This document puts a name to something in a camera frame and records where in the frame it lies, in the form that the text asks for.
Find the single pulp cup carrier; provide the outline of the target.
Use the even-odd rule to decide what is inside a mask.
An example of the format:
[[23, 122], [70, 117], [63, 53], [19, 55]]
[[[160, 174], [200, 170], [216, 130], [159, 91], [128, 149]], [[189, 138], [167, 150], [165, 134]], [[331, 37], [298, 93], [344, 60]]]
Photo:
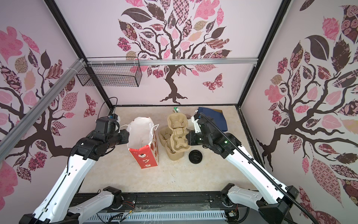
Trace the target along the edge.
[[170, 137], [171, 147], [175, 152], [188, 151], [191, 146], [186, 138], [188, 121], [185, 114], [173, 113], [167, 118], [168, 127], [172, 131]]

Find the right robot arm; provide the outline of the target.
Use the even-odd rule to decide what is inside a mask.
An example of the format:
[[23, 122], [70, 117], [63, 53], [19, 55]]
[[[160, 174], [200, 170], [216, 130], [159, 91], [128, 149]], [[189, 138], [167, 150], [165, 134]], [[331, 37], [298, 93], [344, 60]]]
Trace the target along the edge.
[[258, 211], [269, 224], [288, 223], [287, 214], [296, 206], [312, 223], [317, 219], [305, 209], [296, 199], [299, 191], [294, 186], [287, 186], [272, 176], [258, 163], [232, 134], [224, 133], [203, 113], [196, 113], [191, 121], [194, 131], [188, 134], [192, 145], [201, 145], [233, 164], [256, 187], [256, 191], [242, 189], [229, 184], [224, 189], [224, 197], [230, 204], [241, 204]]

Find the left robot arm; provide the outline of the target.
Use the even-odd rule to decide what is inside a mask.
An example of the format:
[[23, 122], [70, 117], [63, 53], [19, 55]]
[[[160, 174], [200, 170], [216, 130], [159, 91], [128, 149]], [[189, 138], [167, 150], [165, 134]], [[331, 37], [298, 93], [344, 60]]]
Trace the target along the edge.
[[67, 166], [43, 202], [31, 214], [20, 219], [21, 224], [82, 224], [104, 208], [123, 202], [121, 190], [106, 187], [101, 193], [71, 206], [80, 185], [94, 164], [108, 155], [117, 145], [127, 144], [129, 132], [120, 129], [116, 114], [98, 118], [96, 128], [72, 148]]

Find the red and white paper bag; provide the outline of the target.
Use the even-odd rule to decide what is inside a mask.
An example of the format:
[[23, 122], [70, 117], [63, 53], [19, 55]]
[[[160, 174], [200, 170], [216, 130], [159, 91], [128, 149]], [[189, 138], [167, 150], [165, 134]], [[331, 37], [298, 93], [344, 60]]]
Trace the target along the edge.
[[158, 125], [150, 117], [137, 117], [123, 127], [129, 132], [128, 150], [140, 168], [158, 166]]

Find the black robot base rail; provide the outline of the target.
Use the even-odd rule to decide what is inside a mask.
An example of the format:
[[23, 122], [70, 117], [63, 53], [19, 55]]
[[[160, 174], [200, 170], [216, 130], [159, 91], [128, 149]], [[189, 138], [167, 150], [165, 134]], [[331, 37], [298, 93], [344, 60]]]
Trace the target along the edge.
[[243, 205], [225, 206], [219, 191], [197, 192], [122, 192], [122, 203], [106, 205], [93, 214], [147, 211], [234, 211]]

